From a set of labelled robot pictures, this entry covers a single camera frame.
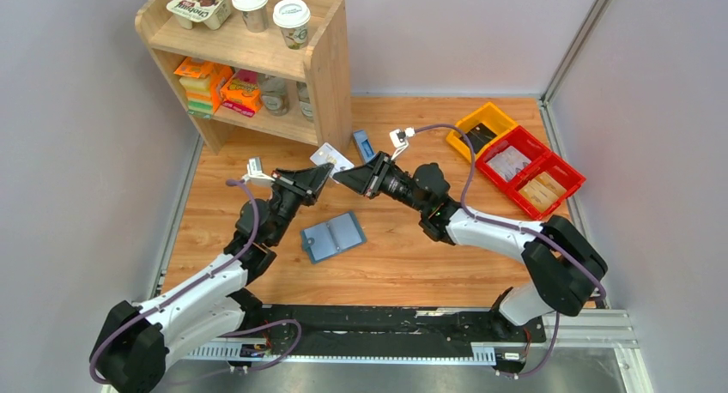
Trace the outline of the white card with gold chip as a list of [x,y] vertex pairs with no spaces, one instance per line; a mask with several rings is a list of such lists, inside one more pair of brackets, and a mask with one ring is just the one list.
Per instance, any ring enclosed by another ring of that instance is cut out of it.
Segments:
[[333,148],[328,142],[324,142],[315,153],[310,156],[310,160],[315,165],[332,164],[333,169],[331,175],[337,172],[352,169],[354,164],[345,157],[337,149]]

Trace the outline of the blue leather card holder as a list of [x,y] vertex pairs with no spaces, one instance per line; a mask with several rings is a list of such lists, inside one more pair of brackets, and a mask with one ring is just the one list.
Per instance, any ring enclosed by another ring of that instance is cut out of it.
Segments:
[[349,251],[367,242],[366,235],[353,211],[348,211],[327,221],[300,231],[301,248],[311,263]]

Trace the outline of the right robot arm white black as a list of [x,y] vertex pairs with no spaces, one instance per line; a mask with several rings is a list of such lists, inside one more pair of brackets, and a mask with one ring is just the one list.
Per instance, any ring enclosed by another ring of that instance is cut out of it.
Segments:
[[553,215],[545,222],[516,221],[464,206],[450,196],[436,163],[408,173],[380,152],[334,179],[363,197],[385,194],[414,209],[423,232],[435,242],[477,247],[521,262],[529,282],[506,290],[489,318],[501,340],[512,340],[527,322],[552,311],[575,317],[594,291],[604,289],[607,263],[570,220]]

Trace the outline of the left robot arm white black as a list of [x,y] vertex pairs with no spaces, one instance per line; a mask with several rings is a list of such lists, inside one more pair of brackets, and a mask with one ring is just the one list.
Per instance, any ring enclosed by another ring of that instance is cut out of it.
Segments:
[[226,335],[254,336],[263,323],[260,301],[247,291],[276,259],[278,246],[302,206],[315,204],[334,166],[276,169],[259,161],[226,184],[248,197],[223,251],[182,284],[152,299],[123,300],[107,314],[89,357],[89,374],[118,392],[150,392],[178,360]]

